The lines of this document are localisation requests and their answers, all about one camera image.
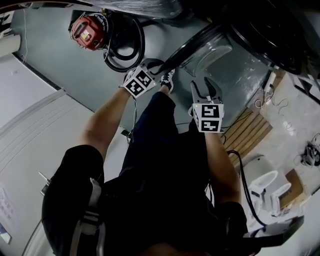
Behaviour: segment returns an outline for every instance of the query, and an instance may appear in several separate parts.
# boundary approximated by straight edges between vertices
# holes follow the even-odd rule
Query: paper
[[[19,211],[8,198],[3,187],[0,187],[0,216],[4,220],[4,223],[12,229],[15,228],[19,219]]]

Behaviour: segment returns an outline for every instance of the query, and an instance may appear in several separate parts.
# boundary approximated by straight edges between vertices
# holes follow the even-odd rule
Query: plastic wrap
[[[183,7],[180,0],[80,0],[98,7],[158,19],[172,19]]]

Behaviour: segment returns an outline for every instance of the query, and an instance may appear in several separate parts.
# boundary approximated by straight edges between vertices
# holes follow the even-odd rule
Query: person
[[[137,121],[117,178],[104,183],[103,165],[131,97],[125,88],[91,117],[78,145],[66,151],[42,205],[55,255],[71,255],[75,226],[93,191],[90,178],[101,187],[97,207],[105,223],[106,256],[222,255],[247,232],[240,178],[219,135],[198,132],[194,119],[187,132],[178,133],[172,75],[162,77]],[[208,185],[214,206],[206,196]],[[97,241],[91,242],[80,238],[78,255],[95,255]]]

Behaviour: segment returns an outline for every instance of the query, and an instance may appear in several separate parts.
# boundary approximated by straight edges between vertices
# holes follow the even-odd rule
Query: white floor
[[[311,194],[320,186],[320,168],[302,165],[298,155],[304,152],[307,141],[320,133],[320,105],[295,89],[293,79],[286,74],[275,90],[272,102],[269,101],[260,111],[273,129],[243,162],[247,163],[257,155],[264,155],[275,170],[287,173],[294,168],[299,173],[306,192]],[[315,88],[312,93],[320,98],[320,92]],[[258,255],[310,255],[320,245],[319,211],[320,191],[307,202],[302,227],[282,246],[264,248]]]

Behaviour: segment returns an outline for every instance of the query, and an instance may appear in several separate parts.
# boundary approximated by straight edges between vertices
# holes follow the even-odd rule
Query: white marker cube
[[[133,72],[128,74],[125,78],[123,87],[127,89],[134,98],[138,98],[140,95],[149,91],[157,84],[152,78],[145,72],[140,66],[138,66]]]
[[[193,104],[193,118],[199,132],[220,133],[224,115],[223,104]]]

